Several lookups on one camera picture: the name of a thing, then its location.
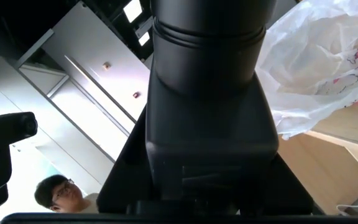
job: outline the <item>white shirt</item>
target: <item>white shirt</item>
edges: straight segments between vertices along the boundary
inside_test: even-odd
[[[87,195],[85,199],[89,200],[91,204],[88,206],[88,208],[80,211],[80,213],[99,213],[98,206],[96,204],[96,199],[98,198],[98,196],[99,194],[97,193]]]

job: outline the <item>black hair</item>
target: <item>black hair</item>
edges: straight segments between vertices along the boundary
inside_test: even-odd
[[[67,180],[68,179],[63,175],[53,175],[44,179],[38,184],[35,190],[35,201],[45,208],[50,208],[53,205],[52,197],[54,188]]]

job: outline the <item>wooden table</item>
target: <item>wooden table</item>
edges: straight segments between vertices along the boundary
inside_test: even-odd
[[[337,214],[336,205],[358,199],[358,105],[280,140],[279,153],[322,210]]]

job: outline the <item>man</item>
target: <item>man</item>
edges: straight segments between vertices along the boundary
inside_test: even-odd
[[[81,190],[70,179],[53,175],[41,181],[34,194],[39,205],[59,213],[98,213],[98,194],[85,198]]]

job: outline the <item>eyeglasses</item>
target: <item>eyeglasses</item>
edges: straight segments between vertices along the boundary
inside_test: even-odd
[[[64,197],[67,195],[68,192],[70,192],[71,190],[71,186],[74,184],[74,181],[72,181],[71,179],[68,179],[64,186],[58,190],[58,192],[56,193],[56,198],[54,201],[58,200],[60,197]]]

